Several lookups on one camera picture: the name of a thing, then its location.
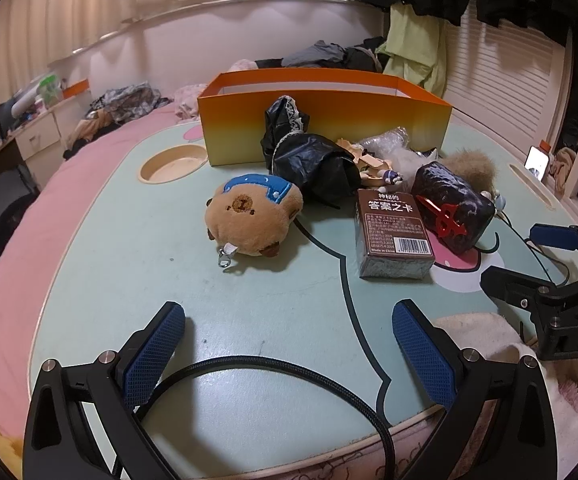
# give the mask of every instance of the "pink bed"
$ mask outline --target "pink bed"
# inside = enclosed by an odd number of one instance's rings
[[[178,123],[175,104],[86,146],[53,175],[0,258],[0,431],[22,436],[28,360],[42,305],[80,221],[109,176],[141,140]]]

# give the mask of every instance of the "blue textured gripper pad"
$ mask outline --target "blue textured gripper pad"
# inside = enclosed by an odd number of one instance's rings
[[[568,251],[578,249],[578,231],[571,227],[537,224],[529,230],[529,239],[536,245]]]
[[[429,398],[449,410],[456,399],[454,371],[402,301],[393,308],[393,334]]]
[[[185,332],[185,311],[176,304],[153,332],[124,375],[124,405],[148,402],[169,359]]]

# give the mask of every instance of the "smartphone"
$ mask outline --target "smartphone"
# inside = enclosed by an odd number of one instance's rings
[[[547,165],[549,165],[549,156],[545,152],[535,146],[529,148],[529,155],[525,161],[525,168],[529,170],[529,173],[538,180],[542,180],[544,172],[547,171]]]

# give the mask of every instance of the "gradient orange yellow box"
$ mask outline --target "gradient orange yellow box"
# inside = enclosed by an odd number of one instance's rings
[[[351,142],[396,126],[409,133],[410,148],[440,148],[452,107],[404,79],[332,68],[269,68],[229,72],[198,98],[212,166],[262,162],[265,111],[282,95],[309,114],[309,133]]]

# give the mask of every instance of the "light green towel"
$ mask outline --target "light green towel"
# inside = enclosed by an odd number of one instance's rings
[[[387,41],[376,52],[389,56],[383,73],[442,96],[447,66],[444,20],[417,16],[410,5],[393,5]]]

